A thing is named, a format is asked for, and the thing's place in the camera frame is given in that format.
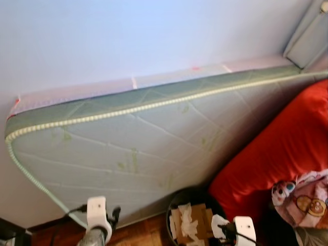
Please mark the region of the white tissue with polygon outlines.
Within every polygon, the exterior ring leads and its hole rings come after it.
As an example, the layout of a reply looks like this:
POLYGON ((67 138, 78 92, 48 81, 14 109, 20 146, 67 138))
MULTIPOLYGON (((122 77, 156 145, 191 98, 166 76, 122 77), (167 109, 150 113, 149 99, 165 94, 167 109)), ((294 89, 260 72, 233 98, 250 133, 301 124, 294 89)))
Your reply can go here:
POLYGON ((226 220, 220 215, 213 215, 211 219, 211 230, 213 237, 216 239, 227 239, 226 233, 223 228, 229 225, 230 221, 226 220))
POLYGON ((198 220, 193 218, 193 208, 190 203, 181 204, 177 208, 179 214, 179 229, 180 236, 178 242, 182 244, 196 243, 201 241, 198 237, 198 220))

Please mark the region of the brown cardboard piece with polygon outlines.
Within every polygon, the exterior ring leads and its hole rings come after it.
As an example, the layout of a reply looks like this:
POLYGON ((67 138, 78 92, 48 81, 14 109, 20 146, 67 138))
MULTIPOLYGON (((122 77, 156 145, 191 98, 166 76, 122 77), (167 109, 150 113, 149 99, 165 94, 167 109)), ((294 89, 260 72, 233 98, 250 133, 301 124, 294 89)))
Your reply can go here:
MULTIPOLYGON (((173 225, 170 226, 170 229, 172 230, 172 236, 173 239, 178 242, 178 236, 180 236, 180 232, 178 232, 179 229, 179 214, 178 214, 178 207, 174 208, 171 211, 171 215, 169 218, 171 219, 173 225)), ((198 220, 198 237, 201 239, 201 241, 196 243, 187 243, 182 244, 181 246, 210 246, 209 239, 213 238, 212 230, 211 230, 211 218, 212 218, 212 212, 210 209, 207 209, 206 205, 201 204, 192 204, 193 208, 193 218, 198 220)))

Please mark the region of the black round waste bin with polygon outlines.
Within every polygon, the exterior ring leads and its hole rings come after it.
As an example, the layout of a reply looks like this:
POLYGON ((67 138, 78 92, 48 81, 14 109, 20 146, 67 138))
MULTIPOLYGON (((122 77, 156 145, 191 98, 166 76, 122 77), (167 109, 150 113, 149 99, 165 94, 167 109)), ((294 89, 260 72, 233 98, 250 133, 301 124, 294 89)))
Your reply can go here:
POLYGON ((173 194, 173 198, 169 202, 169 205, 167 207, 166 212, 166 224, 167 224, 167 232, 169 235, 169 241, 174 244, 174 246, 181 246, 182 244, 176 243, 176 241, 173 239, 172 230, 170 229, 170 226, 173 225, 173 222, 169 218, 171 215, 171 211, 180 206, 181 204, 187 204, 190 203, 193 206, 195 204, 206 204, 206 207, 211 209, 213 211, 214 215, 221 215, 223 217, 226 216, 225 211, 223 211, 222 206, 216 201, 215 198, 213 198, 206 190, 199 187, 189 187, 189 188, 183 188, 181 190, 178 190, 173 194))

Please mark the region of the pink cartoon print blanket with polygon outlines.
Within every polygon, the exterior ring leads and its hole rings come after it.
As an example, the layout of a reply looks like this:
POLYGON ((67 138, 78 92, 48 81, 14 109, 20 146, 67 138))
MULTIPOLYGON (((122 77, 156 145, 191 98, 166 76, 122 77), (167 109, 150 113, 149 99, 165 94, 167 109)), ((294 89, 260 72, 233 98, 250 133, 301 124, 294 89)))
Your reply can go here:
POLYGON ((271 189, 277 213, 294 228, 328 229, 328 170, 310 171, 271 189))

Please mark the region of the red covered folded mattress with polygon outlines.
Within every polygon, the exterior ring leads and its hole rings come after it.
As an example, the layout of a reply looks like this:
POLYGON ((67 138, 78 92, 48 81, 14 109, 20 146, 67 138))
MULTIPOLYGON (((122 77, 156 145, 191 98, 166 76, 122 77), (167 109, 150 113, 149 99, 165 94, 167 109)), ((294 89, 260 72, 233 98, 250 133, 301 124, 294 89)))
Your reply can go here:
POLYGON ((224 216, 257 222, 271 189, 310 171, 328 168, 328 81, 304 89, 212 180, 209 194, 224 216))

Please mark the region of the grey padded panel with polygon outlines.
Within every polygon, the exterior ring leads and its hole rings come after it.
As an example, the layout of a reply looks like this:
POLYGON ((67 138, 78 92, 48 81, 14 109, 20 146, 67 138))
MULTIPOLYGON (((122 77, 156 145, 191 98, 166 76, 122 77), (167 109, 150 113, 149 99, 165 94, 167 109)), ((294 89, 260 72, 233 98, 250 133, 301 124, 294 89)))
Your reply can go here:
POLYGON ((328 69, 327 12, 328 0, 312 0, 283 52, 304 72, 328 69))

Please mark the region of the dark wardrobe door frame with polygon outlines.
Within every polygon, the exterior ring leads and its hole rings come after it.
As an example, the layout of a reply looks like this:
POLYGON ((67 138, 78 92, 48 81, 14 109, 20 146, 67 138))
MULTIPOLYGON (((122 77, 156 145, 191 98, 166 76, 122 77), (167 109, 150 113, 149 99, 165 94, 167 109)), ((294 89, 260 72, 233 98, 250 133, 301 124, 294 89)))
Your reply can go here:
POLYGON ((0 218, 0 246, 31 246, 31 232, 0 218))

